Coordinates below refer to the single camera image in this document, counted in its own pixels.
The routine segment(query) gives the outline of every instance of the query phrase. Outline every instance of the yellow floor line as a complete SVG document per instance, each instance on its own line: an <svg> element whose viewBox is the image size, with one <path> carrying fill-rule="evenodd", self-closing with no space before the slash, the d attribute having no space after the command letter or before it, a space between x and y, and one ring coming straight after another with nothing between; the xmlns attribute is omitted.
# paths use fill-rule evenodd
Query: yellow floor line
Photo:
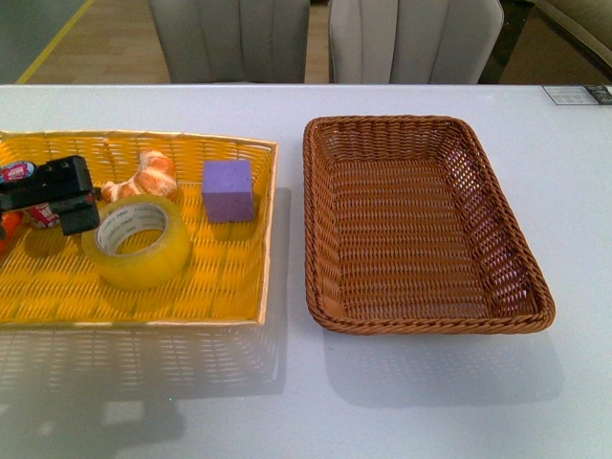
<svg viewBox="0 0 612 459"><path fill-rule="evenodd" d="M89 7L92 6L92 4L95 1L96 0L86 0L86 2L83 4L83 6L80 7L76 11L75 14L73 14L73 17L71 17L68 20L68 22L64 25L64 27L61 28L61 30L57 33L57 35L54 36L54 38L45 47L45 49L42 50L42 53L40 53L40 55L38 55L38 57L30 65L30 67L28 67L26 69L26 71L19 77L19 79L17 81L15 81L15 84L24 84L24 83L26 83L32 77L34 72L36 72L36 70L38 70L38 68L47 59L47 57L49 57L49 55L55 49L55 47L61 41L61 39L75 25L75 23L78 21L78 19L80 19L80 16L82 16L89 9Z"/></svg>

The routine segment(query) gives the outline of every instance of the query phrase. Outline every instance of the chair back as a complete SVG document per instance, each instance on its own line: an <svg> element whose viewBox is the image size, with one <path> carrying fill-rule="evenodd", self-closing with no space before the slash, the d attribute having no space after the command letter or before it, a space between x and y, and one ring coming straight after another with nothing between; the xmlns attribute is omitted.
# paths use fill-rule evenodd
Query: chair back
<svg viewBox="0 0 612 459"><path fill-rule="evenodd" d="M303 83L309 0L149 0L173 83Z"/></svg>
<svg viewBox="0 0 612 459"><path fill-rule="evenodd" d="M331 82L477 83L503 19L498 0L332 0Z"/></svg>

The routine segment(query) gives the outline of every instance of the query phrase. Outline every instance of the roll of tape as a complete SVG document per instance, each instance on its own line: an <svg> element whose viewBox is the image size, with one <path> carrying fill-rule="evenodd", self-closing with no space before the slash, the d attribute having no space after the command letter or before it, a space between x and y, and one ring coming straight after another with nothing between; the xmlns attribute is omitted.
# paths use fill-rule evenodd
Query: roll of tape
<svg viewBox="0 0 612 459"><path fill-rule="evenodd" d="M118 253L130 236L145 230L162 234L149 247ZM83 252L110 285L122 290L146 290L163 284L185 265L191 241L181 212L167 198L128 196L100 211L97 229L81 236Z"/></svg>

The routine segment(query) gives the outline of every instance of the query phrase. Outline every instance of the brown wicker basket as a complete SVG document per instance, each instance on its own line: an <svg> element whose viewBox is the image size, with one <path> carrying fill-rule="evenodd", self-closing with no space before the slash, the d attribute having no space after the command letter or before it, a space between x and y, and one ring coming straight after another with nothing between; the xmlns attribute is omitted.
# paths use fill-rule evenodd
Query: brown wicker basket
<svg viewBox="0 0 612 459"><path fill-rule="evenodd" d="M472 129L330 117L304 133L306 295L337 332L530 333L555 304Z"/></svg>

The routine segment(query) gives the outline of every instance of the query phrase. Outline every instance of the wooden floor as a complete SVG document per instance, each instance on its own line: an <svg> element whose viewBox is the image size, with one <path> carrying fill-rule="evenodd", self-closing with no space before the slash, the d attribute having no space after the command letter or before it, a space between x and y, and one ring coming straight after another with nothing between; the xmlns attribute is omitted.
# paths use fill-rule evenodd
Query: wooden floor
<svg viewBox="0 0 612 459"><path fill-rule="evenodd" d="M311 7L306 82L328 82L325 5ZM169 83L147 0L96 0L29 84Z"/></svg>

